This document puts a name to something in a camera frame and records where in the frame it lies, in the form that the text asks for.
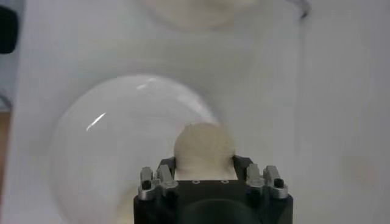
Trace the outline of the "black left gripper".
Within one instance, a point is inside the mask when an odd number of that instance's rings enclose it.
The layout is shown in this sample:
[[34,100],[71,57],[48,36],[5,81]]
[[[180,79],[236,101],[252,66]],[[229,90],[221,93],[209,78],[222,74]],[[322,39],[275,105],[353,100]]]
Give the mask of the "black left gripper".
[[1,6],[1,54],[11,54],[18,41],[19,18],[18,14],[5,6]]

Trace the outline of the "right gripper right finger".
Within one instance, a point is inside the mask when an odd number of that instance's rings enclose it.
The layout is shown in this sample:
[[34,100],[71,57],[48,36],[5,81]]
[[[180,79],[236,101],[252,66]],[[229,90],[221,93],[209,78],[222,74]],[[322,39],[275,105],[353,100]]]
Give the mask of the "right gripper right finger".
[[238,155],[233,156],[233,165],[237,179],[243,180],[262,197],[276,200],[288,198],[288,187],[275,166],[267,165],[261,172],[250,158]]

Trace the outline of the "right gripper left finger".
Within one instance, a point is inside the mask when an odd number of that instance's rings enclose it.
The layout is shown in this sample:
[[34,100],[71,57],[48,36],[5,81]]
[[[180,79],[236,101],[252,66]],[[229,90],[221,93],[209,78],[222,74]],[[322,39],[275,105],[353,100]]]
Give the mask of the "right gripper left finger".
[[156,172],[153,172],[150,167],[142,168],[138,186],[140,200],[151,201],[157,198],[158,194],[168,199],[176,197],[179,182],[174,179],[175,160],[175,157],[161,160]]

